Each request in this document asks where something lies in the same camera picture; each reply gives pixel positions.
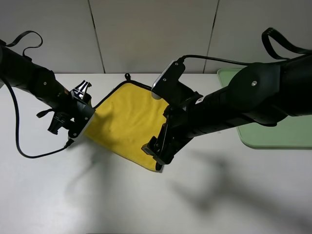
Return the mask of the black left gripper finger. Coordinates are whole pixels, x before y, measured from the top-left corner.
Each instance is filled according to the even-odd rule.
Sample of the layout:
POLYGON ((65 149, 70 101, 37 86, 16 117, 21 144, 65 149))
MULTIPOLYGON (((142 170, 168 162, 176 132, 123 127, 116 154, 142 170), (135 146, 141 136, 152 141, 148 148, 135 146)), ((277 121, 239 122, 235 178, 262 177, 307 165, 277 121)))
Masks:
POLYGON ((59 129, 64 126, 65 121, 66 121, 66 118, 64 115, 54 114, 52 121, 51 121, 51 124, 48 127, 48 131, 51 132, 52 134, 57 135, 59 129))
POLYGON ((78 86, 71 90, 72 98, 76 98, 79 100, 90 100, 91 96, 87 93, 89 87, 91 87, 91 83, 84 80, 78 86))

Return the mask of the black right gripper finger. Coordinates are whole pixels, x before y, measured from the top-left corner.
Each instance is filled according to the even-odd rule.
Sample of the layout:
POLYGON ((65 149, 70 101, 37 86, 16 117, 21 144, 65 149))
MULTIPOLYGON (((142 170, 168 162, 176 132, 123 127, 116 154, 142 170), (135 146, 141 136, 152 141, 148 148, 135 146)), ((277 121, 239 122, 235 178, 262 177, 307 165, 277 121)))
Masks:
POLYGON ((142 151, 149 156, 157 156, 157 138, 153 136, 150 141, 144 144, 141 149, 142 151))
POLYGON ((173 146, 165 146, 161 149, 161 147, 156 146, 155 148, 156 155, 153 156, 153 159, 156 161, 156 170, 160 171, 163 165, 168 165, 172 162, 175 149, 173 146))

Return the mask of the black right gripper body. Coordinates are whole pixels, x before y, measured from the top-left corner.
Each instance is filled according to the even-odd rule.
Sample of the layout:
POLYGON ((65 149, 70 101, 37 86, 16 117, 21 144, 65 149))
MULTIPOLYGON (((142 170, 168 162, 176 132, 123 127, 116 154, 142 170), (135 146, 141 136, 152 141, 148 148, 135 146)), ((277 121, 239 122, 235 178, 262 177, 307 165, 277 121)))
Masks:
POLYGON ((174 156, 194 137, 207 134, 205 97, 165 98, 166 118, 156 138, 156 156, 174 156))

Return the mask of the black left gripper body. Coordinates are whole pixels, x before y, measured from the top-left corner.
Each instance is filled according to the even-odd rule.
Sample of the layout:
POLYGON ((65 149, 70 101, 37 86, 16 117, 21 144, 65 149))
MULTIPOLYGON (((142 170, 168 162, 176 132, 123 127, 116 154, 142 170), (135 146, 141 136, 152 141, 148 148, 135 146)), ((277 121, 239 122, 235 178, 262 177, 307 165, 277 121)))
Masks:
POLYGON ((71 118, 78 115, 78 104, 88 103, 89 101, 91 100, 79 100, 76 98, 72 98, 72 95, 70 94, 70 100, 66 101, 64 104, 61 105, 60 108, 54 111, 54 114, 62 114, 66 118, 65 124, 62 128, 68 130, 69 121, 71 120, 71 118))

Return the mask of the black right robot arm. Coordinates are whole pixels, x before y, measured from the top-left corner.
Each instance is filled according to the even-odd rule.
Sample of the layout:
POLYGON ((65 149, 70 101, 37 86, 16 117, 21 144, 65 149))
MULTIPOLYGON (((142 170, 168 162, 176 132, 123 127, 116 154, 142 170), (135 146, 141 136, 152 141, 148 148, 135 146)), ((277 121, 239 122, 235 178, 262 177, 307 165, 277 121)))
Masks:
POLYGON ((207 96, 179 81, 184 70, 184 58, 173 61, 151 88, 153 98, 168 103, 159 135, 142 146, 159 165, 171 163, 194 137, 250 123, 274 127, 288 116, 312 113, 311 55, 251 63, 207 96))

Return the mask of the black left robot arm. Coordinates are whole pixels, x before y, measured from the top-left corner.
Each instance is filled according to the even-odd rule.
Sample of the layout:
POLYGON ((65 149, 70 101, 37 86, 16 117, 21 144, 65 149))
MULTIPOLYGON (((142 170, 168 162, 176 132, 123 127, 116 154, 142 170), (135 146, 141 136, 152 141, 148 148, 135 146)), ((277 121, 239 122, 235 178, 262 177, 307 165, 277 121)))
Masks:
POLYGON ((91 84, 83 81, 71 91, 60 84, 53 71, 34 64, 0 43, 0 76, 10 86, 21 89, 47 104, 54 112, 48 131, 58 134, 63 127, 70 138, 77 138, 92 119, 95 109, 87 89, 91 84))

